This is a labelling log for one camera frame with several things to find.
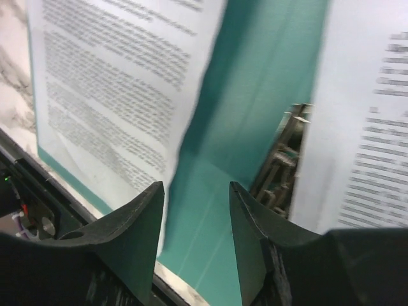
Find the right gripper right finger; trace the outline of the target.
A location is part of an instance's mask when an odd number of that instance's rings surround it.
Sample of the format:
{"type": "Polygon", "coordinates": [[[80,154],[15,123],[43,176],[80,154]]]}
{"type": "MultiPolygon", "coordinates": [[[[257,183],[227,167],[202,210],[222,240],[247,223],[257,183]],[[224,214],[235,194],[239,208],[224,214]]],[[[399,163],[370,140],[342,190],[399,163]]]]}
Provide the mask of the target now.
{"type": "Polygon", "coordinates": [[[318,235],[258,203],[238,182],[229,209],[244,305],[406,305],[407,230],[318,235]]]}

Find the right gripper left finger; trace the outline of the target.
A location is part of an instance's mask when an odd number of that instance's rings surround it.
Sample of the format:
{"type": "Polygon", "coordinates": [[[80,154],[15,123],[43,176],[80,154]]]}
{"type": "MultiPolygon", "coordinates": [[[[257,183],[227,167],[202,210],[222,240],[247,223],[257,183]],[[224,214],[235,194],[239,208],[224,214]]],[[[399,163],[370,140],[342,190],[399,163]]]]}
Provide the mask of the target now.
{"type": "Polygon", "coordinates": [[[2,305],[146,305],[156,262],[164,187],[60,239],[1,234],[2,305]]]}

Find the printed paper sheets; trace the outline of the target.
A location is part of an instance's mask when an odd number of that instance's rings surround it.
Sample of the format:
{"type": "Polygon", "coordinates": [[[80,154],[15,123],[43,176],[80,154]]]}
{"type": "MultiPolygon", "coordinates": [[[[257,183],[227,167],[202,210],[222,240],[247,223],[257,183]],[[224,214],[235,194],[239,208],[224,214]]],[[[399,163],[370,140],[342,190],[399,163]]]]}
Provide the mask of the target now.
{"type": "Polygon", "coordinates": [[[169,184],[225,1],[28,1],[42,159],[102,213],[169,184]]]}

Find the teal file folder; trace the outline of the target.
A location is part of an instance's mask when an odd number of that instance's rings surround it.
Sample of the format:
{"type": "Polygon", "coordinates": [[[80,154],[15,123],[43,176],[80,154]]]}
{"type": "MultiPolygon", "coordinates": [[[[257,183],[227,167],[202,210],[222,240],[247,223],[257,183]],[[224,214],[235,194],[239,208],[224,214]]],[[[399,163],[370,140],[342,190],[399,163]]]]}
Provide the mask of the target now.
{"type": "Polygon", "coordinates": [[[225,1],[165,200],[158,260],[211,305],[240,305],[228,203],[292,104],[310,98],[326,1],[225,1]]]}

